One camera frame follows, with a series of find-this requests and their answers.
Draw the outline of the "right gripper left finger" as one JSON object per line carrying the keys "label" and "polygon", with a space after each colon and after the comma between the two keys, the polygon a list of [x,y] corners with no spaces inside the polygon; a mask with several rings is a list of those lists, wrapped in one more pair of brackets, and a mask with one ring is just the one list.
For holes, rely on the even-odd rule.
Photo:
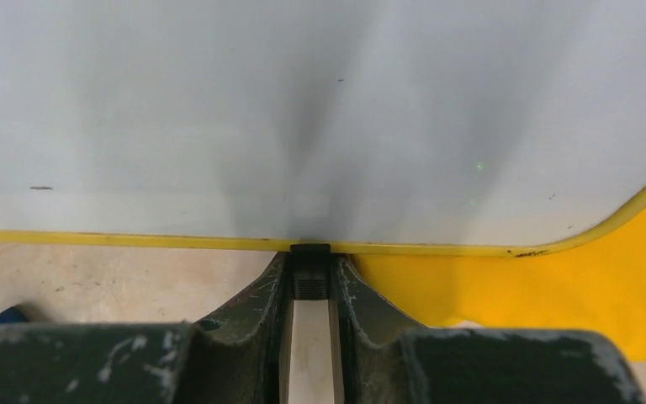
{"label": "right gripper left finger", "polygon": [[276,403],[285,254],[196,322],[0,326],[0,403]]}

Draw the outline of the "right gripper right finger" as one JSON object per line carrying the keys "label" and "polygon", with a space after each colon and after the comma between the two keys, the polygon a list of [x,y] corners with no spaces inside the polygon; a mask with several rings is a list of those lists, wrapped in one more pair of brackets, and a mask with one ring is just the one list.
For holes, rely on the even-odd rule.
{"label": "right gripper right finger", "polygon": [[645,403],[617,347],[569,329],[435,328],[331,261],[329,312],[338,403]]}

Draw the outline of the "white marker pen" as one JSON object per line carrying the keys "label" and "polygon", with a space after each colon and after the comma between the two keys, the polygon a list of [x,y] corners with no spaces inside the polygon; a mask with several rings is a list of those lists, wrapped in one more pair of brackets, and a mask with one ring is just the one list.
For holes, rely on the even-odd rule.
{"label": "white marker pen", "polygon": [[20,309],[19,306],[10,306],[0,312],[0,326],[28,322],[31,322],[31,319]]}

